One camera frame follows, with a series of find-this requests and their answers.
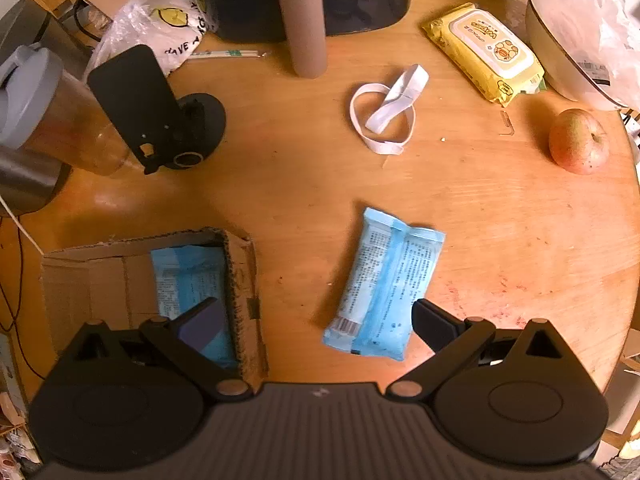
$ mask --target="wooden table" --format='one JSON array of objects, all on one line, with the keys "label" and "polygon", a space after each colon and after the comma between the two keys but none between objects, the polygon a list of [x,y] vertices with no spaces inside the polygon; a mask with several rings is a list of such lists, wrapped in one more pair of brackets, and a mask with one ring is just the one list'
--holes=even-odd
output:
[{"label": "wooden table", "polygon": [[[276,381],[377,381],[381,386],[431,351],[414,335],[404,362],[322,345],[353,261],[366,206],[447,234],[427,297],[458,317],[500,327],[549,318],[603,388],[634,309],[640,271],[640,195],[620,117],[596,113],[611,156],[593,176],[550,159],[546,136],[575,104],[548,91],[489,104],[418,29],[447,7],[474,1],[505,17],[505,0],[412,0],[385,30],[328,39],[329,69],[292,75],[284,50],[266,59],[192,60],[170,77],[177,96],[210,92],[226,107],[220,147],[189,171],[114,178],[75,171],[62,193],[24,224],[45,250],[221,226],[256,242],[262,318]],[[207,36],[203,48],[221,43]],[[430,82],[416,103],[414,139],[401,156],[370,152],[346,116],[354,89],[391,83],[412,63]],[[361,114],[376,104],[365,97]],[[401,120],[392,125],[396,132]],[[2,282],[17,282],[15,233],[0,236]],[[21,333],[32,364],[53,362],[39,259],[25,248]],[[21,363],[30,394],[37,380]]]}]

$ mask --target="wet wipes package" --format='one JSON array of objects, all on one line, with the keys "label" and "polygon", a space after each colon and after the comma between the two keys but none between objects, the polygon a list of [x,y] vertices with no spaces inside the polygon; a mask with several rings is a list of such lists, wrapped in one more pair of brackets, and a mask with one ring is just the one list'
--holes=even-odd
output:
[{"label": "wet wipes package", "polygon": [[323,342],[343,352],[403,360],[412,305],[424,297],[444,238],[367,208],[358,253]]},{"label": "wet wipes package", "polygon": [[[225,252],[222,247],[182,246],[151,251],[158,312],[175,319],[207,298],[225,304]],[[226,307],[223,323],[200,351],[223,368],[238,366]]]}]

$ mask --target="white plastic bag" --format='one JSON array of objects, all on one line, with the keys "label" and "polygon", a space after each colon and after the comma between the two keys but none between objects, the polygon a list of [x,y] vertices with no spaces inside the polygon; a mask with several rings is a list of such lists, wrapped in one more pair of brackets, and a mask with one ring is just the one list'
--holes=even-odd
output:
[{"label": "white plastic bag", "polygon": [[640,30],[625,0],[531,0],[572,59],[619,102],[640,109]]},{"label": "white plastic bag", "polygon": [[129,0],[95,48],[84,79],[98,65],[140,43],[151,47],[168,75],[189,57],[206,31],[194,0]]}]

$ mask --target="black cable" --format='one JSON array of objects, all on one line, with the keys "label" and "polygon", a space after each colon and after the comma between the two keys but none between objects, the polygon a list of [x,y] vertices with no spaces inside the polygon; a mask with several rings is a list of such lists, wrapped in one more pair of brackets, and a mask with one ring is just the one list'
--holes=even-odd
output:
[{"label": "black cable", "polygon": [[78,10],[80,10],[80,5],[82,4],[82,0],[76,0],[76,2],[74,3],[74,21],[76,22],[76,27],[78,28],[78,30],[80,32],[82,32],[85,36],[91,38],[92,40],[97,41],[98,43],[100,43],[100,40],[102,38],[98,38],[98,36],[96,36],[95,34],[90,33],[88,30],[86,30],[82,25],[80,25],[80,20],[78,20]]},{"label": "black cable", "polygon": [[[3,219],[4,219],[3,217],[0,217],[0,226],[2,226]],[[18,228],[17,225],[15,228],[17,229],[17,233],[18,233],[18,247],[20,248],[20,279],[18,281],[18,308],[16,309],[15,315],[14,315],[14,312],[11,310],[11,306],[9,305],[9,301],[7,300],[7,296],[4,293],[4,288],[2,288],[2,284],[0,283],[0,291],[2,291],[2,297],[4,298],[6,307],[9,309],[9,314],[11,315],[11,325],[9,325],[9,329],[6,329],[1,322],[0,322],[0,328],[2,328],[2,330],[4,330],[6,333],[9,333],[12,328],[15,329],[15,338],[18,341],[18,348],[20,349],[20,354],[22,355],[22,358],[24,359],[25,364],[27,365],[29,370],[31,370],[39,378],[44,380],[44,377],[39,373],[37,373],[37,371],[33,368],[33,366],[31,366],[31,363],[27,359],[27,356],[25,355],[24,350],[22,349],[22,342],[20,341],[20,332],[18,331],[18,315],[20,314],[20,309],[22,307],[22,281],[24,277],[24,249],[22,247],[22,236],[20,236],[20,229]]]}]

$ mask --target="white strap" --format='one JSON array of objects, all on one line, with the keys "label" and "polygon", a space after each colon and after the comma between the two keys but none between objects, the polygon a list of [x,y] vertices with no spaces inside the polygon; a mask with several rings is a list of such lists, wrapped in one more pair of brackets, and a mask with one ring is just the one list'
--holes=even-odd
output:
[{"label": "white strap", "polygon": [[[400,153],[404,151],[404,145],[411,140],[411,137],[414,134],[414,102],[418,97],[420,97],[420,94],[428,80],[429,74],[427,74],[425,69],[418,64],[414,64],[398,78],[391,88],[383,85],[382,83],[368,83],[366,85],[362,85],[358,90],[356,90],[356,93],[351,98],[351,103],[349,105],[351,123],[353,123],[353,127],[372,152],[379,153],[380,155],[400,155]],[[373,140],[369,139],[369,137],[366,137],[362,133],[362,127],[356,117],[354,104],[359,96],[369,92],[386,94],[386,98],[380,108],[367,120],[365,127],[375,134],[381,134],[388,126],[391,119],[400,112],[404,112],[409,120],[410,128],[409,134],[403,142]]]}]

